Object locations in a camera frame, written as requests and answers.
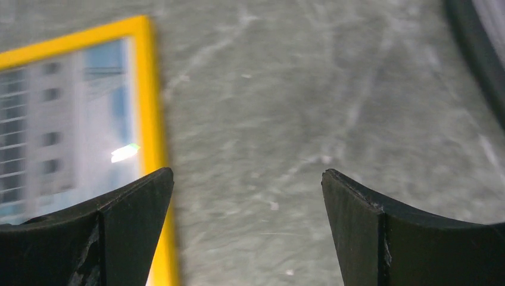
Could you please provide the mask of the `building photo print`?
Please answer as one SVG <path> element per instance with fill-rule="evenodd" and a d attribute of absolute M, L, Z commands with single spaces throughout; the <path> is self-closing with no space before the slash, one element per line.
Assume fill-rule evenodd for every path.
<path fill-rule="evenodd" d="M 141 177 L 133 55 L 123 38 L 1 71 L 1 223 Z"/>

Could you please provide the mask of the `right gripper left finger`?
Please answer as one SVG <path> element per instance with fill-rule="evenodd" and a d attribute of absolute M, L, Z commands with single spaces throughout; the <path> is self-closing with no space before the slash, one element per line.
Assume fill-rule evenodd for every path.
<path fill-rule="evenodd" d="M 173 191 L 163 167 L 119 189 L 1 226 L 2 285 L 145 285 Z"/>

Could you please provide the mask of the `yellow picture frame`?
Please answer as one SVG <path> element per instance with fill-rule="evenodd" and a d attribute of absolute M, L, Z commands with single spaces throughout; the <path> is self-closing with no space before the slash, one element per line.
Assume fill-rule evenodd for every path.
<path fill-rule="evenodd" d="M 138 155 L 142 163 L 140 177 L 142 178 L 160 168 L 168 167 L 155 72 L 154 38 L 148 17 L 144 15 L 131 17 L 3 52 L 1 71 L 123 38 L 130 39 L 133 45 L 138 108 L 136 121 L 140 143 Z M 169 207 L 145 285 L 179 285 L 171 216 L 172 211 Z"/>

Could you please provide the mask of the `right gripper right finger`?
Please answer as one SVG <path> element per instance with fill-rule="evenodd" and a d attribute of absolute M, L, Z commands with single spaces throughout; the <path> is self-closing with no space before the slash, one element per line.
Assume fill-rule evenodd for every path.
<path fill-rule="evenodd" d="M 419 210 L 334 169 L 322 192 L 345 285 L 504 284 L 504 223 Z"/>

